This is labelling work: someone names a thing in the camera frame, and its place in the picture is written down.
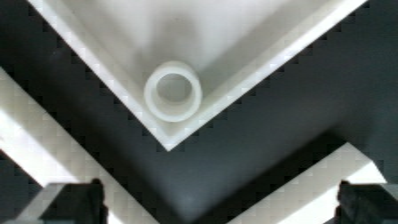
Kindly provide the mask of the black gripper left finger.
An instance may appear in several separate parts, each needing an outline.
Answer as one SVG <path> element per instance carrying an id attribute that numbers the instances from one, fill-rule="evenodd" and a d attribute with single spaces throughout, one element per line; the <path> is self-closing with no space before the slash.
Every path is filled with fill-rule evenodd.
<path id="1" fill-rule="evenodd" d="M 51 183 L 40 190 L 13 224 L 108 224 L 104 187 L 88 183 Z"/>

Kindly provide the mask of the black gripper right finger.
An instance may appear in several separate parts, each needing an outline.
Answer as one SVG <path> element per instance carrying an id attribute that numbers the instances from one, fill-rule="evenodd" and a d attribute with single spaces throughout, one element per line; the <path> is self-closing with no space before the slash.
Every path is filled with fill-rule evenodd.
<path id="1" fill-rule="evenodd" d="M 398 224 L 398 184 L 339 183 L 333 224 Z"/>

